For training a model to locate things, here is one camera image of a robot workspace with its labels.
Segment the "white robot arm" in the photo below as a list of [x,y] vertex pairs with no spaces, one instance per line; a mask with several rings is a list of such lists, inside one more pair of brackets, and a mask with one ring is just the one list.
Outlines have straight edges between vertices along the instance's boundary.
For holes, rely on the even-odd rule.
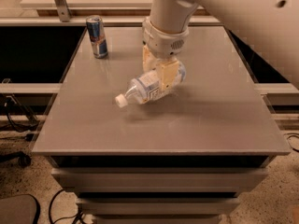
[[299,0],[153,0],[143,22],[143,41],[154,57],[181,52],[198,7],[299,88]]

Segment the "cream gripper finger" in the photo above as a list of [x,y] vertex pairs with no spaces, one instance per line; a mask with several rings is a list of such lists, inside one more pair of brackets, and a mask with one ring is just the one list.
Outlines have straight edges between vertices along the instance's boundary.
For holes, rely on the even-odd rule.
[[161,91],[168,91],[175,80],[178,72],[179,61],[177,58],[160,60],[157,64],[158,78],[160,79]]
[[143,71],[148,72],[150,70],[159,67],[159,60],[150,52],[147,45],[143,46]]

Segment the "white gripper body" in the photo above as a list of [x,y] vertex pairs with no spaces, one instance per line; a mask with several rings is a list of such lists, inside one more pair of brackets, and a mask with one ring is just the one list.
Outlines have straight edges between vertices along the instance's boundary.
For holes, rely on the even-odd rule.
[[142,23],[142,33],[149,51],[155,57],[165,59],[182,51],[189,29],[178,34],[168,34],[155,28],[147,17]]

